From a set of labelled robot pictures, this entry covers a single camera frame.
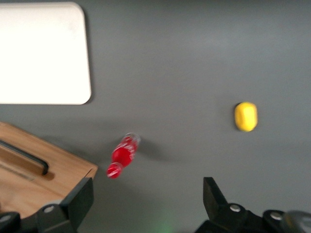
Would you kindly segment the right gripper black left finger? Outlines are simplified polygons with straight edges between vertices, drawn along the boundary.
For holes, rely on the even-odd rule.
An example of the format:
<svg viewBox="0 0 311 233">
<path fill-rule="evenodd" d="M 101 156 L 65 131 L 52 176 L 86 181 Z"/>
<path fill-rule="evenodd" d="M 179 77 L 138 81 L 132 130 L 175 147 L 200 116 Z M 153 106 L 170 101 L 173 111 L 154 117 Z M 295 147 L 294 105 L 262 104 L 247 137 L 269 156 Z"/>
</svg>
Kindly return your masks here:
<svg viewBox="0 0 311 233">
<path fill-rule="evenodd" d="M 94 202 L 93 179 L 81 181 L 59 203 L 41 207 L 21 218 L 18 212 L 0 215 L 2 233 L 76 233 Z"/>
</svg>

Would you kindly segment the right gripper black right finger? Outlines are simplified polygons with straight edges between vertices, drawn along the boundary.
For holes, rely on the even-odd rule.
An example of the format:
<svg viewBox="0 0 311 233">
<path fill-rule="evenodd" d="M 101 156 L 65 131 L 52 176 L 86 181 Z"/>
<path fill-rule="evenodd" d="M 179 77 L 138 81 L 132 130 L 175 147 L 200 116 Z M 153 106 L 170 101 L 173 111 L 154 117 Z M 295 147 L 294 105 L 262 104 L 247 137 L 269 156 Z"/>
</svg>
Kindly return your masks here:
<svg viewBox="0 0 311 233">
<path fill-rule="evenodd" d="M 229 203 L 212 177 L 203 179 L 203 203 L 208 220 L 197 233 L 309 233 L 311 214 L 304 211 L 266 210 L 258 216 Z"/>
</svg>

